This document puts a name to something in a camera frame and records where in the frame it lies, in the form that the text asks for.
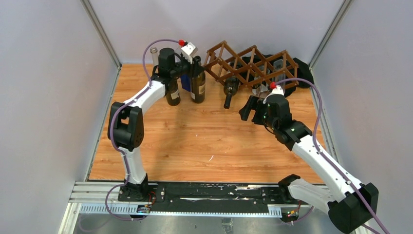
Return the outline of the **dark bottle barcode label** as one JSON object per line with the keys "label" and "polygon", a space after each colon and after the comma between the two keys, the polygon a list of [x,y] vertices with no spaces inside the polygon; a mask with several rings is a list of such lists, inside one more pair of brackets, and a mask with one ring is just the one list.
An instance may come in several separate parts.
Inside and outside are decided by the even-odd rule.
{"label": "dark bottle barcode label", "polygon": [[195,103],[202,103],[205,100],[206,75],[199,56],[193,58],[189,77],[192,101]]}

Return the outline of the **blue square glass bottle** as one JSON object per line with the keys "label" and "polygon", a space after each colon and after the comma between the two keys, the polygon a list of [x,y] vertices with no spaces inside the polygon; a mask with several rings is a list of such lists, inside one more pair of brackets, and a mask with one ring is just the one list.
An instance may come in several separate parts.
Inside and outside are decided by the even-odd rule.
{"label": "blue square glass bottle", "polygon": [[190,78],[187,74],[181,75],[180,77],[182,88],[188,92],[191,91]]}

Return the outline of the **dark bottle white label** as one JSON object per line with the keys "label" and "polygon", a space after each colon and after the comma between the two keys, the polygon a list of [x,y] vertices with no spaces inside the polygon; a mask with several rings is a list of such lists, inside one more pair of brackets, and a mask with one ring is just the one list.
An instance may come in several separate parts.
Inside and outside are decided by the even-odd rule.
{"label": "dark bottle white label", "polygon": [[166,99],[170,106],[177,106],[181,102],[177,80],[171,80],[166,86]]}

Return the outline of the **clear round glass bottle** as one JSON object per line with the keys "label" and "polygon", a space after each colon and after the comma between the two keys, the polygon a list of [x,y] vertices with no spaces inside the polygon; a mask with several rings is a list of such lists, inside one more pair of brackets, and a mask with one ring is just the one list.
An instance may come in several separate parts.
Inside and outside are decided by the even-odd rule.
{"label": "clear round glass bottle", "polygon": [[158,49],[153,46],[150,48],[150,53],[151,53],[151,58],[152,58],[152,63],[154,66],[159,64],[158,56],[159,56],[159,51]]}

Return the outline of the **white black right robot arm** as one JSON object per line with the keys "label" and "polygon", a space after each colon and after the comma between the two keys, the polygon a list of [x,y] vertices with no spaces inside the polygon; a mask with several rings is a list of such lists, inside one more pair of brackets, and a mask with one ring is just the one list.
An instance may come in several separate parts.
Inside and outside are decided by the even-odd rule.
{"label": "white black right robot arm", "polygon": [[300,200],[319,209],[345,234],[373,218],[378,188],[373,183],[362,183],[338,164],[313,138],[312,131],[292,118],[289,102],[283,95],[250,96],[239,111],[241,120],[246,121],[252,110],[255,111],[252,122],[269,129],[278,142],[303,159],[326,185],[323,189],[291,174],[278,182],[280,201],[288,204]]}

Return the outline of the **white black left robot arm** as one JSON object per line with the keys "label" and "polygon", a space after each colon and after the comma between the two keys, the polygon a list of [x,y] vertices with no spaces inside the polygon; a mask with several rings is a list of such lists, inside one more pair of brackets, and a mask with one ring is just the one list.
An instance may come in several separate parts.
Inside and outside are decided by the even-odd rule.
{"label": "white black left robot arm", "polygon": [[121,153],[126,171],[119,187],[119,201],[145,201],[152,194],[141,156],[144,115],[158,100],[174,95],[174,83],[179,77],[193,76],[202,70],[197,47],[189,43],[180,50],[178,54],[172,48],[161,49],[146,86],[132,98],[111,106],[108,138]]}

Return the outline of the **small clear bottle in rack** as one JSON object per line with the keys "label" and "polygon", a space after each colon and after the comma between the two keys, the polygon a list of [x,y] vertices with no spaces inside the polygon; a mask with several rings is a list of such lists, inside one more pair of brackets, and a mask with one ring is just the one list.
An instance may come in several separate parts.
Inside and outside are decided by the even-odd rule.
{"label": "small clear bottle in rack", "polygon": [[255,84],[252,87],[252,93],[254,96],[259,98],[265,98],[269,94],[268,85],[265,82],[260,84]]}

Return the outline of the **dark bottle lower rack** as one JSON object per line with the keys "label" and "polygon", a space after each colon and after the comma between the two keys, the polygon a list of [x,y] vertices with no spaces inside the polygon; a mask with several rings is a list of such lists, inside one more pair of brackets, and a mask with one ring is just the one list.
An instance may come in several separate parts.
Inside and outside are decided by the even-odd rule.
{"label": "dark bottle lower rack", "polygon": [[237,94],[240,81],[236,76],[227,78],[224,82],[225,102],[224,108],[229,109],[232,98]]}

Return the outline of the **black cloth behind rack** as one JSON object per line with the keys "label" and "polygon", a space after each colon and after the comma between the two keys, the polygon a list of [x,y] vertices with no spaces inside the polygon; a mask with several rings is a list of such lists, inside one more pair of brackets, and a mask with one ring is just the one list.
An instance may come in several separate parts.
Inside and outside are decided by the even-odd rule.
{"label": "black cloth behind rack", "polygon": [[[270,57],[270,56],[273,56],[273,55],[264,55],[264,57],[266,57],[266,58],[268,58],[268,57]],[[246,63],[248,63],[248,62],[250,61],[250,59],[251,59],[251,57],[242,57],[242,60],[243,60],[244,62],[246,62]],[[278,69],[277,66],[278,66],[279,64],[280,64],[280,66],[282,65],[282,59],[283,59],[282,56],[280,56],[280,57],[278,57],[278,58],[275,58],[275,59],[273,59],[273,60],[270,60],[270,63],[271,63],[271,64],[273,65],[273,67],[275,67],[276,70],[277,70],[277,69]],[[293,60],[294,60],[295,63],[298,64],[298,70],[297,70],[297,74],[295,74],[294,69],[289,69],[289,71],[291,72],[291,74],[293,74],[294,77],[305,79],[305,80],[311,82],[312,84],[314,84],[314,78],[313,78],[312,74],[310,73],[308,64],[304,63],[303,61],[299,60],[298,58],[293,58]],[[254,62],[254,63],[257,63],[257,62],[260,62],[260,61],[261,61],[261,59],[259,58],[259,56],[258,56],[258,55],[254,55],[253,62]],[[291,65],[290,62],[289,62],[289,61],[286,61],[286,66],[290,66],[290,65]],[[250,73],[250,75],[249,75],[249,77],[248,77],[248,79],[247,79],[247,72],[241,73],[241,76],[242,76],[245,80],[247,80],[247,81],[253,81],[253,80],[256,79],[256,77],[253,76],[251,73]],[[285,90],[285,92],[284,92],[284,96],[285,96],[285,97],[290,96],[290,95],[296,90],[296,87],[301,87],[301,88],[308,88],[308,87],[310,87],[310,86],[309,86],[307,83],[305,83],[305,82],[302,82],[302,81],[298,81],[298,82],[299,82],[299,84],[298,84],[297,86],[294,86],[294,87],[291,87],[291,88],[288,88],[288,89]],[[256,84],[253,89],[259,88],[259,86],[257,86],[257,85],[259,85],[259,84]]]}

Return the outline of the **brown wooden wine rack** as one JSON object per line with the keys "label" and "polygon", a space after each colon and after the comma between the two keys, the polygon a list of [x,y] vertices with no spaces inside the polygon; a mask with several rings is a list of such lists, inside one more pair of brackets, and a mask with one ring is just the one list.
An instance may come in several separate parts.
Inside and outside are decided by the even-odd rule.
{"label": "brown wooden wine rack", "polygon": [[[254,63],[254,55],[258,55],[261,59],[260,62]],[[282,65],[277,66],[277,70],[270,63],[270,60],[282,56]],[[251,57],[248,63],[242,60],[242,57]],[[286,66],[286,61],[290,62],[290,66]],[[222,42],[211,47],[206,52],[206,59],[203,68],[207,73],[209,73],[216,82],[224,84],[225,80],[231,76],[236,76],[240,81],[239,85],[241,88],[252,89],[253,85],[265,82],[266,84],[271,83],[271,79],[279,75],[285,75],[287,78],[294,78],[289,69],[294,69],[295,74],[297,74],[298,64],[294,62],[293,58],[289,55],[287,50],[275,53],[273,56],[268,58],[264,57],[256,45],[252,45],[243,51],[237,53],[235,52],[227,43],[223,40]],[[250,73],[256,77],[253,81],[247,81],[242,76],[241,73],[247,72],[247,79]]]}

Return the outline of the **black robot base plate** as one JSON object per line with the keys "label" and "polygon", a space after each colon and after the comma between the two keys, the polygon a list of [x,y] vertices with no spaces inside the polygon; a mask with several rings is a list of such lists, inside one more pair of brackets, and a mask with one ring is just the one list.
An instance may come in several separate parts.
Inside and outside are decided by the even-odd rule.
{"label": "black robot base plate", "polygon": [[118,201],[147,203],[151,213],[296,216],[307,204],[284,197],[277,184],[146,182],[122,186]]}

